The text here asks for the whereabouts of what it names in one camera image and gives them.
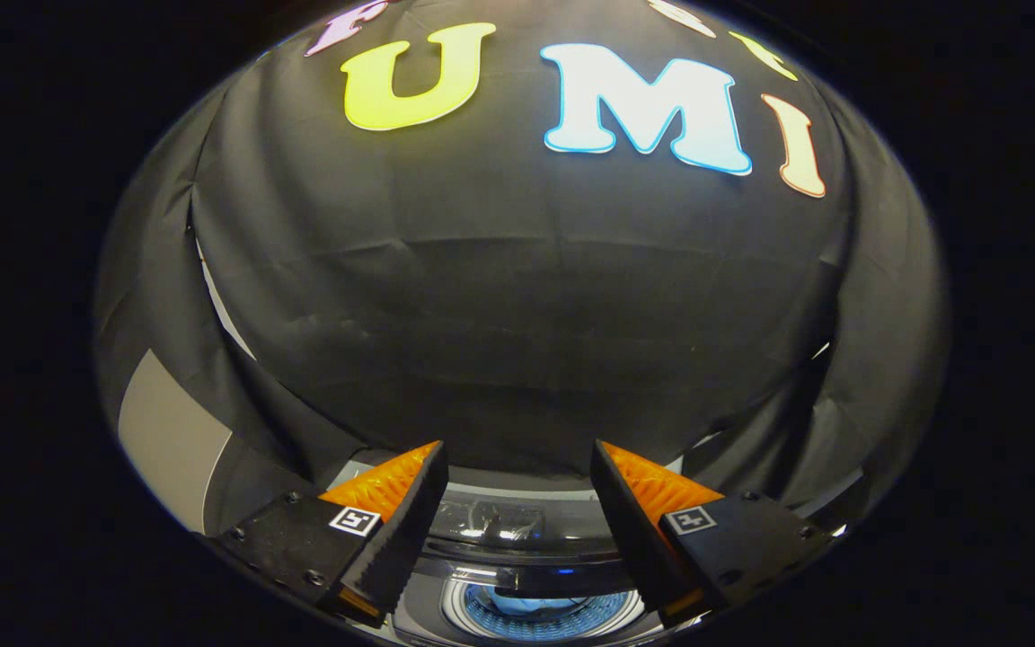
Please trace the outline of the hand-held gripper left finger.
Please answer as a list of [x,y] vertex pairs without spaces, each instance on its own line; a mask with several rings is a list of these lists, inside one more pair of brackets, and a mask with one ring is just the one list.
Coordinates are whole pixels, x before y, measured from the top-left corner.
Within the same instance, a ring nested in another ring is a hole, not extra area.
[[378,629],[398,606],[447,484],[447,447],[436,439],[328,491],[283,492],[214,536],[212,549],[284,598]]

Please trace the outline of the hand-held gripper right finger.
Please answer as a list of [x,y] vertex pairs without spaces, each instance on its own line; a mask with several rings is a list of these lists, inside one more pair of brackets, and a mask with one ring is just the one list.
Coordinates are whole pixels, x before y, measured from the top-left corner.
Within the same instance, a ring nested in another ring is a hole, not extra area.
[[667,629],[761,597],[834,541],[760,492],[723,494],[603,439],[588,479],[638,594]]

